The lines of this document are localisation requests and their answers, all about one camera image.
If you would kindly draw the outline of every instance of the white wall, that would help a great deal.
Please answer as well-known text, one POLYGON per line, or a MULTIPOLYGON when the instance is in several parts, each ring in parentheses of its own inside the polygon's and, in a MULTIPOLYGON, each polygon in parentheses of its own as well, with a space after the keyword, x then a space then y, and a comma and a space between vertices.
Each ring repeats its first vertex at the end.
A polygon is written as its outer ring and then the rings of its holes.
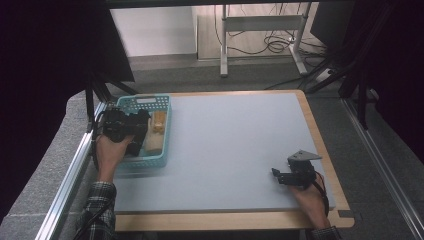
POLYGON ((196 53, 192 7, 111 10, 128 57, 196 53))

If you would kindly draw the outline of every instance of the blue plastic basket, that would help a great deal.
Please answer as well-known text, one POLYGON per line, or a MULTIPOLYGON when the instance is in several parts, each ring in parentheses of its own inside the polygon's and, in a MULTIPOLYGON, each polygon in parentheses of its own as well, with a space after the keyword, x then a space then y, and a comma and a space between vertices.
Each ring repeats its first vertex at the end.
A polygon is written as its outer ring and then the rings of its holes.
POLYGON ((163 147, 161 153, 149 155, 144 151, 144 144, 138 156, 126 155, 118 168, 159 168, 164 167, 167 162, 169 129, 171 126, 171 98, 166 94, 155 94, 152 96, 134 95, 118 99, 116 103, 126 114, 136 114, 140 109, 149 111, 150 115, 154 111, 166 111, 166 125, 164 132, 163 147))

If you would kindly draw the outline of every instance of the human hand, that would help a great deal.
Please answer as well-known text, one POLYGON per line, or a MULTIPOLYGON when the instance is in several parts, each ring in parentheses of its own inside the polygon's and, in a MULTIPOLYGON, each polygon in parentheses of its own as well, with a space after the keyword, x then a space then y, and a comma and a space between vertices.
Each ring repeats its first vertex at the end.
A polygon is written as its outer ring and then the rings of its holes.
MULTIPOLYGON (((319 173, 317 173, 317 183, 324 189, 324 178, 319 173)), ((314 229, 331 227, 330 221, 325 215, 321 193, 314 185, 310 185, 305 190, 295 186, 288 186, 288 188, 293 193, 302 211, 308 216, 314 229)))
POLYGON ((96 154, 99 164, 97 181, 112 182, 115 169, 122 161, 125 150, 134 136, 125 137, 122 142, 112 142, 107 136, 100 135, 96 141, 96 154))

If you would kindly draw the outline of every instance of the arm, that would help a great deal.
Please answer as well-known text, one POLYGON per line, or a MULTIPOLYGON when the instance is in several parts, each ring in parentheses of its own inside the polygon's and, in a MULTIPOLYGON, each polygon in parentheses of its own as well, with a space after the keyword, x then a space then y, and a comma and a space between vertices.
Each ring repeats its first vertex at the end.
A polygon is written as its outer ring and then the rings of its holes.
POLYGON ((124 157, 132 136, 120 143, 112 142, 101 135, 97 138, 96 154, 99 163, 97 182, 93 183, 81 216, 77 220, 75 239, 116 239, 115 235, 115 197, 113 185, 115 169, 124 157))
MULTIPOLYGON (((324 178, 317 173, 317 182, 324 188, 324 178)), ((331 227, 330 221, 325 215, 325 207, 321 193, 318 189, 311 185, 305 190, 301 190, 294 186, 288 186, 293 193, 302 211, 311 221, 314 231, 312 231, 313 239, 316 240, 337 240, 342 239, 336 227, 331 227)))

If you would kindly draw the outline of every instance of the wrist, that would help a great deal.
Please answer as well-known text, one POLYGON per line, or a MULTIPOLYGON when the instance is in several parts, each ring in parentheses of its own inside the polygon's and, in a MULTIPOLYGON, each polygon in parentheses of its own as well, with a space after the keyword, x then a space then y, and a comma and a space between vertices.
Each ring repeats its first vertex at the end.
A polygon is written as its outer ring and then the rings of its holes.
POLYGON ((312 226, 316 230, 331 227, 330 221, 328 220, 324 212, 309 212, 308 217, 312 223, 312 226))
POLYGON ((114 168, 99 168, 97 174, 97 181, 113 183, 113 176, 115 175, 114 168))

